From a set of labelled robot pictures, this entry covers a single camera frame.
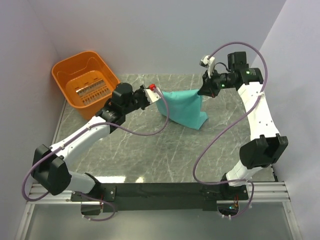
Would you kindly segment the teal t-shirt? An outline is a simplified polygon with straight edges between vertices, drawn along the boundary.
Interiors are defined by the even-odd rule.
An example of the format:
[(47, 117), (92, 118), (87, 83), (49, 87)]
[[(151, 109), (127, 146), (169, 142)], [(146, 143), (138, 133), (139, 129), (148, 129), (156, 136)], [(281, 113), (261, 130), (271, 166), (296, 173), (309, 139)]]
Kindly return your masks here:
[(198, 89), (162, 92), (169, 109), (169, 119), (184, 127), (199, 130), (208, 115), (202, 111), (203, 96)]

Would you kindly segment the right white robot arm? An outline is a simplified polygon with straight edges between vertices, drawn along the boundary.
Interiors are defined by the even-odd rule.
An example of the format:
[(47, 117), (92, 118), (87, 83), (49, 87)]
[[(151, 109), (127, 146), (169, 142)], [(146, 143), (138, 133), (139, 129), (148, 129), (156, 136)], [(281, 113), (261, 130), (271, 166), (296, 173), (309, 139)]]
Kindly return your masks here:
[(215, 58), (211, 55), (205, 56), (200, 64), (207, 70), (198, 95), (214, 98), (221, 90), (235, 89), (245, 108), (241, 119), (248, 120), (250, 129), (250, 141), (240, 147), (239, 161), (223, 175), (219, 184), (209, 189), (224, 200), (235, 196), (247, 198), (245, 184), (254, 174), (276, 163), (289, 144), (288, 138), (277, 129), (269, 110), (264, 92), (268, 74), (249, 67), (244, 51), (228, 54), (225, 73), (216, 70)]

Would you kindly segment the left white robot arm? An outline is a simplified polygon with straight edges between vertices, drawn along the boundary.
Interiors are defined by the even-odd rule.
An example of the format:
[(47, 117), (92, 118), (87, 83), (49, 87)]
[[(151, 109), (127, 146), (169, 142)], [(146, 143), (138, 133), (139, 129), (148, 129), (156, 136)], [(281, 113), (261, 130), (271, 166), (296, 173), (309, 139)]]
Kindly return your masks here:
[(98, 140), (109, 136), (126, 120), (126, 115), (159, 100), (156, 86), (144, 85), (133, 90), (129, 83), (119, 83), (104, 106), (73, 134), (50, 147), (39, 146), (34, 153), (31, 176), (50, 194), (65, 190), (82, 192), (88, 201), (100, 195), (99, 181), (88, 173), (77, 173), (69, 168), (78, 155)]

